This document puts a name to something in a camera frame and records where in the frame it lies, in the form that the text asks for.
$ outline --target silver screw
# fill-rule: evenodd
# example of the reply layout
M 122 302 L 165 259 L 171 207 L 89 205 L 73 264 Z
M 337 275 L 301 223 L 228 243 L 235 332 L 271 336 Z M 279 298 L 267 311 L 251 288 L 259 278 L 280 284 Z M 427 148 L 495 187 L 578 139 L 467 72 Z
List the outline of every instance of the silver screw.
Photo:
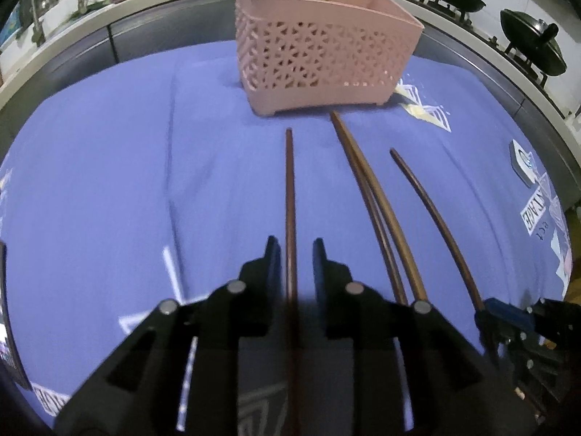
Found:
M 418 300 L 414 303 L 414 310 L 419 314 L 428 314 L 430 311 L 432 311 L 432 305 L 428 302 L 424 302 L 423 300 Z
M 231 294 L 238 295 L 246 290 L 246 284 L 242 280 L 231 280 L 226 288 Z
M 168 298 L 167 300 L 162 301 L 159 306 L 159 311 L 163 314 L 172 314 L 174 311 L 178 309 L 178 302 L 175 300 Z
M 365 290 L 365 285 L 359 282 L 349 282 L 345 285 L 345 291 L 350 295 L 361 295 Z

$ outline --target pink plastic basket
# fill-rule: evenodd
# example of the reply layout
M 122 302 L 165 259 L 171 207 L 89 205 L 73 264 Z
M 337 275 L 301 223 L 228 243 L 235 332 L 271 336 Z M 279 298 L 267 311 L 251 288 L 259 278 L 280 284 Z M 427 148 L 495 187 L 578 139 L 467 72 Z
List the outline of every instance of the pink plastic basket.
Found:
M 236 0 L 240 79 L 259 115 L 381 105 L 422 30 L 393 0 Z

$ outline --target white tile wall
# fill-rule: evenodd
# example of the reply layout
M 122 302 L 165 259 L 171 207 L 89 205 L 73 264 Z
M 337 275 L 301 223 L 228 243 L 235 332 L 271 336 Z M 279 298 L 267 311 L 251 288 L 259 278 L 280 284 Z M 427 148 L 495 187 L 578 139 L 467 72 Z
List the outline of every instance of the white tile wall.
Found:
M 535 18 L 560 27 L 557 42 L 560 45 L 567 71 L 560 77 L 549 77 L 547 89 L 564 109 L 576 111 L 581 104 L 581 21 L 565 0 L 483 0 L 482 11 L 471 14 L 474 25 L 497 36 L 501 45 L 508 45 L 500 25 L 500 11 L 504 8 L 525 11 Z

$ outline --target blue tablecloth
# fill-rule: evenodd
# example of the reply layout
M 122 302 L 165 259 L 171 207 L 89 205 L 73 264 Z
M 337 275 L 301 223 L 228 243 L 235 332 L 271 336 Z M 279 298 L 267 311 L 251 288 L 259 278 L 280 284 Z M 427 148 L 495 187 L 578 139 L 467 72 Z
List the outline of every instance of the blue tablecloth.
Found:
M 422 104 L 439 107 L 449 130 L 393 100 L 339 110 L 402 224 L 429 299 L 479 347 L 457 267 L 389 148 L 431 195 L 484 298 L 526 306 L 562 297 L 569 241 L 556 226 L 560 207 L 543 177 L 546 209 L 529 235 L 521 211 L 538 185 L 529 188 L 516 175 L 509 142 L 532 152 L 540 177 L 544 168 L 472 74 L 412 57 L 403 83 Z M 321 358 L 329 345 L 312 306 L 313 240 L 322 237 L 329 258 L 349 265 L 355 279 L 393 294 L 328 113 L 255 116 L 233 42 L 125 62 L 46 100 L 0 169 L 9 312 L 37 395 L 66 400 L 162 299 L 196 300 L 261 256 L 269 235 L 284 244 L 284 136 L 292 127 L 305 434 L 349 434 L 350 414 L 341 410 L 348 372 L 339 376 L 348 358 Z M 242 401 L 280 397 L 283 386 L 271 374 L 270 382 L 242 375 Z M 333 418 L 320 411 L 321 401 Z

